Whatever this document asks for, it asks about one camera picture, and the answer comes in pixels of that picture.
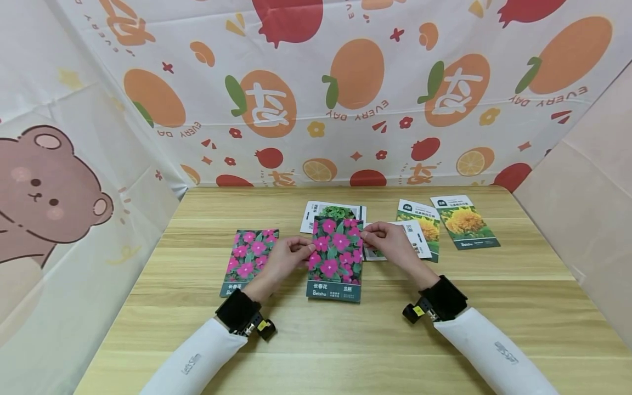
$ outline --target fabric backdrop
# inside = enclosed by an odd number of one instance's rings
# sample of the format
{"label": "fabric backdrop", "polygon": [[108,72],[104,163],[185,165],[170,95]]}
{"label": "fabric backdrop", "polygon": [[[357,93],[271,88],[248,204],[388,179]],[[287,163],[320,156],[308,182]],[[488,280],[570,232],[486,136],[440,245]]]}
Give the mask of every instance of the fabric backdrop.
{"label": "fabric backdrop", "polygon": [[632,58],[632,3],[58,1],[190,185],[513,191]]}

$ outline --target arm sleeve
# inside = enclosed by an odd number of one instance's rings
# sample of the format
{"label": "arm sleeve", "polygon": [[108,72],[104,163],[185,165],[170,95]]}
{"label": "arm sleeve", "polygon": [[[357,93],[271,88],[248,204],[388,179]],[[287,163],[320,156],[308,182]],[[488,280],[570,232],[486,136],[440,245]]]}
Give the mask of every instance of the arm sleeve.
{"label": "arm sleeve", "polygon": [[555,395],[557,391],[504,333],[474,308],[434,327],[450,341],[497,394]]}
{"label": "arm sleeve", "polygon": [[141,395],[199,395],[217,371],[248,342],[210,319],[158,368]]}

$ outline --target wood grain tabletop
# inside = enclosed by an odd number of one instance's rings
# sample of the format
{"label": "wood grain tabletop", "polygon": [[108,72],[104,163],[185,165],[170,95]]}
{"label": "wood grain tabletop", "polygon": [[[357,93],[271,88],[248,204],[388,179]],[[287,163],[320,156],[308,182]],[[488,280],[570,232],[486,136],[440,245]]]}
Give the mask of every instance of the wood grain tabletop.
{"label": "wood grain tabletop", "polygon": [[[501,247],[457,251],[441,224],[445,274],[505,332],[561,394],[632,393],[632,355],[505,189],[196,188],[162,239],[92,360],[76,394],[138,394],[164,360],[223,302],[237,229],[299,234],[309,200],[365,205],[368,221],[394,221],[400,198],[468,195]],[[427,319],[401,315],[418,298],[389,262],[365,262],[362,302],[308,300],[297,270],[266,304],[278,333],[251,336],[204,394],[492,394]]]}

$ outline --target red flower print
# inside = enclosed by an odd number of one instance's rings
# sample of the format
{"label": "red flower print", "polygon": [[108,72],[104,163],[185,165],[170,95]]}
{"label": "red flower print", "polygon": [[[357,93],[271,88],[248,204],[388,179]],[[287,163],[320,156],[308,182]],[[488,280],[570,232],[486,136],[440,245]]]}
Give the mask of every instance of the red flower print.
{"label": "red flower print", "polygon": [[248,252],[248,247],[246,247],[245,245],[240,245],[233,248],[233,256],[236,258],[245,257],[246,252]]}
{"label": "red flower print", "polygon": [[263,269],[266,262],[268,262],[267,255],[262,255],[259,258],[255,259],[255,263],[257,264],[257,269]]}
{"label": "red flower print", "polygon": [[252,273],[253,269],[254,267],[252,267],[252,262],[247,262],[241,265],[239,269],[237,269],[237,274],[239,274],[243,278],[246,278],[250,273]]}
{"label": "red flower print", "polygon": [[228,260],[228,267],[226,268],[226,273],[230,273],[235,267],[239,266],[239,261],[235,258],[231,257]]}
{"label": "red flower print", "polygon": [[357,219],[345,219],[343,222],[345,228],[355,228],[358,225]]}
{"label": "red flower print", "polygon": [[334,222],[332,219],[326,219],[325,221],[323,221],[322,230],[324,230],[325,233],[332,234],[335,229],[336,229],[336,222]]}
{"label": "red flower print", "polygon": [[356,236],[356,237],[360,237],[360,230],[358,228],[351,228],[349,229],[349,231],[347,232],[347,236]]}
{"label": "red flower print", "polygon": [[310,255],[310,261],[308,263],[308,268],[310,270],[314,270],[316,265],[318,265],[319,263],[320,263],[320,255],[318,254],[318,251],[312,252],[312,254]]}
{"label": "red flower print", "polygon": [[413,123],[413,118],[411,118],[409,116],[405,116],[399,122],[399,128],[400,129],[408,129],[410,127],[410,124],[412,124],[412,123]]}
{"label": "red flower print", "polygon": [[334,245],[339,252],[343,252],[345,248],[351,243],[347,236],[343,233],[334,233]]}
{"label": "red flower print", "polygon": [[251,241],[255,239],[255,234],[253,232],[246,232],[243,234],[243,241],[250,244]]}
{"label": "red flower print", "polygon": [[360,262],[362,262],[362,254],[360,253],[360,250],[353,250],[353,263],[359,264]]}
{"label": "red flower print", "polygon": [[265,251],[265,244],[263,244],[261,241],[255,241],[250,245],[250,249],[255,254],[255,256],[258,257]]}
{"label": "red flower print", "polygon": [[239,129],[231,128],[228,133],[230,133],[233,138],[241,138],[241,130]]}
{"label": "red flower print", "polygon": [[314,241],[314,245],[316,246],[316,251],[327,251],[329,246],[329,236],[319,237]]}
{"label": "red flower print", "polygon": [[328,259],[320,266],[322,275],[331,278],[338,271],[338,261],[335,259]]}
{"label": "red flower print", "polygon": [[338,257],[338,259],[340,260],[340,263],[341,263],[341,264],[345,264],[345,266],[346,266],[346,264],[353,263],[353,257],[351,256],[351,253],[350,253],[350,252],[344,252],[344,253],[342,253],[342,254]]}

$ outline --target yellow marigold flower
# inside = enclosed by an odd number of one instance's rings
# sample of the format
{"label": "yellow marigold flower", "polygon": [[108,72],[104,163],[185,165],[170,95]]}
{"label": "yellow marigold flower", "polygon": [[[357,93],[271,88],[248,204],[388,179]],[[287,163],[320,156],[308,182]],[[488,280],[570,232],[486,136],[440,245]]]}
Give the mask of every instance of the yellow marigold flower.
{"label": "yellow marigold flower", "polygon": [[323,122],[313,121],[307,126],[307,132],[312,137],[323,137],[325,135],[325,124]]}
{"label": "yellow marigold flower", "polygon": [[453,211],[452,218],[450,218],[448,222],[452,222],[452,226],[455,229],[461,229],[460,232],[452,231],[454,233],[476,232],[485,226],[485,223],[483,222],[483,217],[481,217],[479,213],[474,212],[469,208],[460,208]]}
{"label": "yellow marigold flower", "polygon": [[489,110],[483,112],[483,114],[478,119],[478,124],[480,126],[491,125],[496,120],[496,117],[500,115],[501,109],[492,107]]}
{"label": "yellow marigold flower", "polygon": [[439,230],[434,226],[433,220],[424,217],[419,218],[417,222],[419,222],[426,241],[437,241],[439,239]]}

